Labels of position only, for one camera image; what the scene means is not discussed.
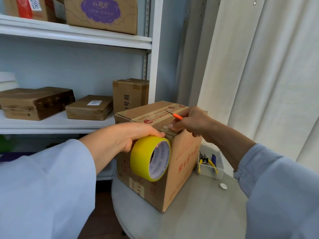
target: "orange utility knife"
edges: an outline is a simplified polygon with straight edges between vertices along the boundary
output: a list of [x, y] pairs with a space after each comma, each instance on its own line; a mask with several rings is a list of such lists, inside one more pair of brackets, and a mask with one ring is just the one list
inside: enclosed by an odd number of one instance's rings
[[166, 110], [168, 113], [172, 114], [175, 118], [179, 119], [179, 120], [182, 120], [183, 117], [181, 117], [180, 115], [177, 115], [176, 113], [172, 113], [172, 112], [169, 112], [168, 110]]

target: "white curtain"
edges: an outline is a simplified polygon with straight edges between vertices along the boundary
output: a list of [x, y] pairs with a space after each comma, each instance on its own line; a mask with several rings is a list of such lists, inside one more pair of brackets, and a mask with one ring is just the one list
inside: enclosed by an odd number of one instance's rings
[[198, 105], [319, 172], [319, 0], [221, 0]]

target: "light blue sleeve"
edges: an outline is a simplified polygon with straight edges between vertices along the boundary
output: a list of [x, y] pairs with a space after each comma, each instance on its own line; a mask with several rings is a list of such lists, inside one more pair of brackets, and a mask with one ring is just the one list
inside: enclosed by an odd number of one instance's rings
[[74, 238], [95, 204], [96, 171], [78, 140], [0, 167], [0, 238]]
[[319, 238], [319, 175], [254, 145], [234, 173], [247, 202], [246, 238]]

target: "clear plastic container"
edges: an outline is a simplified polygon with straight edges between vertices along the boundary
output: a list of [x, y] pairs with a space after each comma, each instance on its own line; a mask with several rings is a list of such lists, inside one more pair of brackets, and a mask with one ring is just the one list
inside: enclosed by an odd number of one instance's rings
[[216, 179], [221, 179], [224, 175], [224, 164], [223, 164], [223, 160], [221, 158], [220, 152], [211, 148], [211, 147], [205, 146], [205, 145], [201, 145], [199, 151], [202, 153], [202, 155], [205, 154], [209, 160], [212, 159], [213, 155], [216, 156], [216, 164], [215, 165], [216, 165], [217, 171], [215, 171], [215, 168], [210, 166], [209, 164], [201, 164], [199, 166], [199, 159], [200, 159], [200, 156], [199, 156], [198, 162], [197, 162], [196, 172], [198, 174], [201, 174], [201, 175], [206, 175], [206, 176], [213, 177]]

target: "green object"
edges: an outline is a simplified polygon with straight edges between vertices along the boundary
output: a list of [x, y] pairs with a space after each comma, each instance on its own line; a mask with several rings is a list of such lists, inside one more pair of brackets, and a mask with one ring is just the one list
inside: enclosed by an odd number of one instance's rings
[[13, 149], [13, 142], [0, 135], [0, 153], [11, 152]]

